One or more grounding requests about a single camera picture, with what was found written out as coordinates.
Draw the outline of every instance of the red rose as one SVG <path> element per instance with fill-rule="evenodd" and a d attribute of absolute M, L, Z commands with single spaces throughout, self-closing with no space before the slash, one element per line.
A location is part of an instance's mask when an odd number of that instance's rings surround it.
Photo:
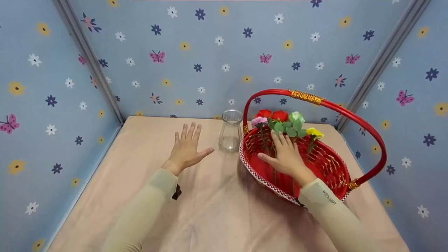
<path fill-rule="evenodd" d="M 271 117 L 272 112 L 269 109 L 262 109 L 260 111 L 258 111 L 258 113 L 254 116 L 254 118 L 257 117 L 266 117 L 269 118 Z"/>
<path fill-rule="evenodd" d="M 278 110 L 272 113 L 271 118 L 274 120 L 279 120 L 280 122 L 286 122 L 288 120 L 288 113 L 283 110 Z"/>

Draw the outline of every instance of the beige long-sleeve shirt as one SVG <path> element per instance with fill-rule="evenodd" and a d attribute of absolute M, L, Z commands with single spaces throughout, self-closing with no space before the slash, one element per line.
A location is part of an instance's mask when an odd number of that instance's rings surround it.
<path fill-rule="evenodd" d="M 126 206 L 109 233 L 101 252 L 140 252 L 142 242 L 164 203 L 176 190 L 177 177 L 159 169 Z M 300 190 L 299 200 L 323 227 L 339 252 L 377 252 L 355 215 L 316 179 Z"/>

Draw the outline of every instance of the hand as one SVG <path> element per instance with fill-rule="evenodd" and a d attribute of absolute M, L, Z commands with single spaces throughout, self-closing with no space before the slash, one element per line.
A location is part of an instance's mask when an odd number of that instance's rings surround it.
<path fill-rule="evenodd" d="M 170 157 L 162 165 L 162 169 L 166 169 L 172 174 L 179 176 L 185 168 L 199 163 L 203 158 L 215 150 L 214 148 L 207 148 L 198 153 L 201 125 L 198 125 L 196 132 L 194 131 L 195 126 L 196 124 L 193 122 L 187 133 L 188 126 L 187 124 L 184 124 L 180 138 L 179 132 L 176 131 L 174 147 L 172 148 Z"/>
<path fill-rule="evenodd" d="M 279 137 L 277 137 L 273 130 L 271 131 L 271 136 L 277 149 L 277 158 L 258 153 L 258 157 L 261 160 L 267 162 L 279 172 L 293 177 L 301 187 L 317 178 L 303 163 L 297 143 L 293 144 L 289 136 L 285 138 L 282 133 L 279 133 Z"/>

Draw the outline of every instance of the woven basket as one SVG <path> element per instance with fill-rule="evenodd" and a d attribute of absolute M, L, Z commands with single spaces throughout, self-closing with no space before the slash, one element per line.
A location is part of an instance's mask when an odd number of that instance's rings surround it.
<path fill-rule="evenodd" d="M 279 197 L 299 206 L 304 206 L 298 200 L 300 187 L 292 177 L 276 172 L 267 163 L 258 159 L 257 154 L 263 152 L 260 143 L 259 129 L 249 130 L 247 121 L 247 113 L 251 101 L 259 96 L 264 95 L 283 95 L 290 96 L 295 99 L 307 101 L 316 105 L 321 105 L 332 109 L 343 116 L 353 120 L 361 127 L 366 129 L 379 143 L 381 148 L 381 158 L 375 167 L 360 178 L 351 179 L 347 170 L 347 165 L 342 158 L 329 146 L 320 141 L 315 141 L 315 146 L 307 155 L 308 144 L 311 139 L 309 136 L 298 138 L 296 140 L 299 147 L 299 153 L 305 165 L 314 172 L 314 174 L 324 181 L 333 193 L 342 201 L 348 196 L 350 191 L 358 188 L 361 184 L 377 175 L 386 164 L 387 154 L 383 139 L 378 132 L 366 121 L 358 115 L 346 110 L 345 108 L 326 101 L 315 95 L 303 93 L 300 91 L 290 91 L 283 89 L 267 89 L 252 95 L 246 103 L 243 113 L 243 131 L 244 138 L 240 144 L 240 158 L 250 174 L 264 187 L 277 194 Z M 267 145 L 272 145 L 269 128 L 263 129 L 262 134 L 265 136 Z"/>

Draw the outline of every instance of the gold band on handle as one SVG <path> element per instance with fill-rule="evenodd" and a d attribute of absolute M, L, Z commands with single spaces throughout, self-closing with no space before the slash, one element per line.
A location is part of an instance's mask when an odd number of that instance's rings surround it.
<path fill-rule="evenodd" d="M 291 91 L 291 95 L 289 95 L 292 98 L 295 99 L 299 99 L 299 100 L 304 100 L 310 103 L 314 103 L 316 105 L 320 105 L 320 103 L 322 102 L 322 100 L 325 100 L 324 98 L 321 98 L 319 96 L 315 96 L 312 94 L 308 94 L 308 93 L 304 93 L 304 92 L 300 92 L 297 90 L 293 90 Z"/>

